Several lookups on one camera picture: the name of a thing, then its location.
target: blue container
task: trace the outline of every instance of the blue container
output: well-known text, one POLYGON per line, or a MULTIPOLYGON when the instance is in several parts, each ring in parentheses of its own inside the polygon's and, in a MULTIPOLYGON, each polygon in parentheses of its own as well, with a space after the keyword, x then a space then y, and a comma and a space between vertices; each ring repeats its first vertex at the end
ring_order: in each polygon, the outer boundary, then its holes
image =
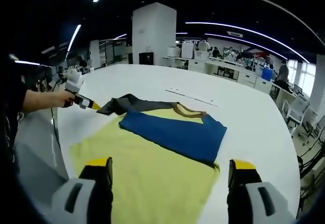
POLYGON ((272 74, 273 74, 273 70, 272 69, 263 68, 263 72, 262 72, 262 78, 263 79, 265 79, 267 81, 271 81, 272 74))

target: white table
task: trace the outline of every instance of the white table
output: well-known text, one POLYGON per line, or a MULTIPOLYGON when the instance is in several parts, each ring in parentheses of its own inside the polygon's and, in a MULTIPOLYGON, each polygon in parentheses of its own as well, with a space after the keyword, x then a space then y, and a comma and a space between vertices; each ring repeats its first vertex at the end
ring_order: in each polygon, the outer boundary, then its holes
MULTIPOLYGON (((204 110, 227 127, 217 162, 221 173, 202 211, 199 223, 228 223, 229 160, 253 163, 263 181, 271 182, 288 200, 296 216, 300 177, 296 151, 287 126, 269 95, 222 78, 196 72, 146 65, 114 65, 84 75, 80 93, 104 105, 112 97, 132 93, 140 99, 178 101, 195 110, 204 110), (216 106, 170 93, 178 88, 216 106)), ((58 132, 64 164, 70 178, 76 177, 68 152, 116 115, 106 116, 73 105, 58 109, 58 132)))

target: window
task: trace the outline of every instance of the window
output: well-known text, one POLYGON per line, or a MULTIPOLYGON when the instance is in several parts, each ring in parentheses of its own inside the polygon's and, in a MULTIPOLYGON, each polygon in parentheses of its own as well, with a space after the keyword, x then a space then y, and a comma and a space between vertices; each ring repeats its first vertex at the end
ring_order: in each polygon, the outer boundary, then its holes
POLYGON ((303 89, 303 92, 310 97, 314 86, 316 74, 316 65, 303 63, 301 67, 301 74, 299 77, 298 86, 303 89))
POLYGON ((289 60, 287 63, 287 66, 289 68, 288 80, 290 83, 294 84, 295 78, 296 78, 296 73, 297 73, 298 61, 297 60, 289 60))

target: drawer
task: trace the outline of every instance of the drawer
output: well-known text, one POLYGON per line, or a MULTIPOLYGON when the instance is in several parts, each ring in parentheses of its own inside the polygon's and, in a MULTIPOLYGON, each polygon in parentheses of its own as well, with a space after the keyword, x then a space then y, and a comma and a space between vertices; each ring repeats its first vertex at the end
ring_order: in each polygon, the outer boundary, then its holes
POLYGON ((254 86, 255 86, 254 83, 248 82, 248 81, 243 80, 243 79, 238 79, 238 83, 246 85, 246 86, 251 87, 251 88, 254 88, 254 86))
POLYGON ((197 68, 203 68, 204 69, 205 63, 203 61, 188 61, 188 67, 197 67, 197 68))
POLYGON ((194 72, 199 72, 199 73, 205 73, 204 72, 204 67, 203 68, 200 68, 200 67, 194 67, 194 66, 188 66, 188 69, 190 71, 194 71, 194 72))
POLYGON ((238 80, 245 80, 250 83, 255 83, 256 76, 240 72, 238 75, 238 80))
POLYGON ((261 92, 264 92, 264 93, 269 94, 270 93, 270 90, 271 90, 271 87, 272 87, 272 83, 271 82, 266 81, 266 80, 264 80, 262 78, 257 78, 254 88, 256 90, 259 90, 261 92))

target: person's hand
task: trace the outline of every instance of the person's hand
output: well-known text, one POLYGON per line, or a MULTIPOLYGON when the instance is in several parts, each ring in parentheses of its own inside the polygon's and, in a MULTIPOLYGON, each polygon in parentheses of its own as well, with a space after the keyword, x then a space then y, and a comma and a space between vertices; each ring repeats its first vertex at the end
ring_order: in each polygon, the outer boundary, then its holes
POLYGON ((63 107, 66 102, 69 103, 68 106, 73 104, 73 100, 75 99, 75 95, 69 91, 59 91, 54 92, 55 97, 55 106, 56 107, 63 107))

